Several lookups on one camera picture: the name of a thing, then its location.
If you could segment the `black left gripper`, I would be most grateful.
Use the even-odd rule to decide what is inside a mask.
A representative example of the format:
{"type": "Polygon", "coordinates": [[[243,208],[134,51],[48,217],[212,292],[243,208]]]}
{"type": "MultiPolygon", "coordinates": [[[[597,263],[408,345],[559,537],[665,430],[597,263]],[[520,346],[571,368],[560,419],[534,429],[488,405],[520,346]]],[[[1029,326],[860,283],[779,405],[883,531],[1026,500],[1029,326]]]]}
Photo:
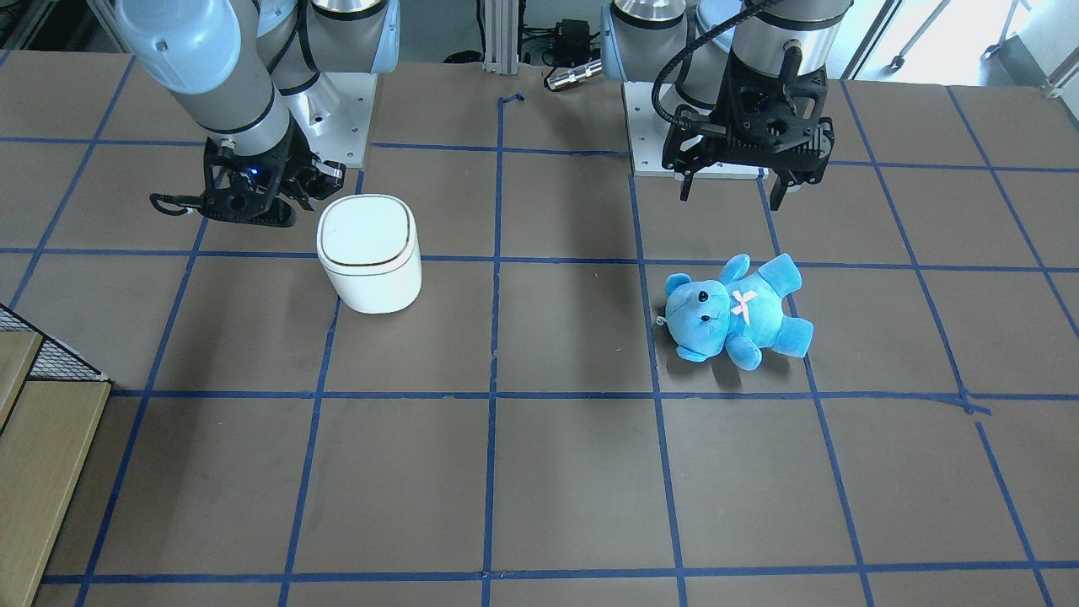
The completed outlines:
{"type": "Polygon", "coordinates": [[[718,163],[770,169],[768,207],[777,212],[800,178],[824,176],[835,142],[833,121],[822,115],[825,67],[801,73],[793,51],[780,54],[780,73],[766,74],[730,53],[718,102],[709,115],[677,109],[663,146],[663,167],[679,174],[679,199],[689,201],[694,173],[718,163]]]}

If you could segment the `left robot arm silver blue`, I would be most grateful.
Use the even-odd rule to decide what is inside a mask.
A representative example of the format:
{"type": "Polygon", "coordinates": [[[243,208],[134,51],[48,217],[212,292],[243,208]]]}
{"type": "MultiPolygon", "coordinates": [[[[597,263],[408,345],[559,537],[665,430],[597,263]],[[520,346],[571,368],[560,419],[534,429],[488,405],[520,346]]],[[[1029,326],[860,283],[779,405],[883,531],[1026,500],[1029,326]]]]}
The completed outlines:
{"type": "Polygon", "coordinates": [[[770,207],[818,184],[834,148],[827,58],[848,1],[609,1],[601,61],[642,86],[682,201],[718,165],[774,174],[770,207]]]}

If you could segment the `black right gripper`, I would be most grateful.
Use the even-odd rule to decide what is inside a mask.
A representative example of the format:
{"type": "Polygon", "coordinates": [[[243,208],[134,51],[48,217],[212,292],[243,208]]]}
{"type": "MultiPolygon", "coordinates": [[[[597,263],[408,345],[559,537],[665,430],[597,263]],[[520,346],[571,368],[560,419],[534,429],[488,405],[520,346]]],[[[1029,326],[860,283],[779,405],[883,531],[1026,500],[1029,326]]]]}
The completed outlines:
{"type": "Polygon", "coordinates": [[[312,201],[326,201],[346,180],[346,166],[312,153],[297,126],[287,128],[279,143],[255,155],[238,155],[207,141],[203,158],[203,195],[150,195],[158,212],[176,218],[199,211],[215,222],[292,227],[296,213],[289,201],[313,211],[312,201]]]}

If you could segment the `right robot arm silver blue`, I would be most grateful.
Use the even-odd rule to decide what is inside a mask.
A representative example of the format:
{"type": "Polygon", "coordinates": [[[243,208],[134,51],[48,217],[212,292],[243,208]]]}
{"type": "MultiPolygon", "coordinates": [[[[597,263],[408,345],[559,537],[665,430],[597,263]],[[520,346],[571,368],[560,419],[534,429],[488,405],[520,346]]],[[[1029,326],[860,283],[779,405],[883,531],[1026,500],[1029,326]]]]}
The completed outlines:
{"type": "MultiPolygon", "coordinates": [[[[827,97],[825,58],[848,5],[745,1],[609,1],[602,73],[650,82],[669,124],[663,167],[686,183],[718,163],[777,176],[787,190],[820,180],[834,138],[809,101],[827,97]]],[[[146,72],[206,134],[204,191],[151,195],[160,212],[217,222],[293,225],[293,204],[334,195],[367,141],[360,99],[332,73],[390,73],[400,60],[397,1],[119,1],[117,27],[146,72]]]]}

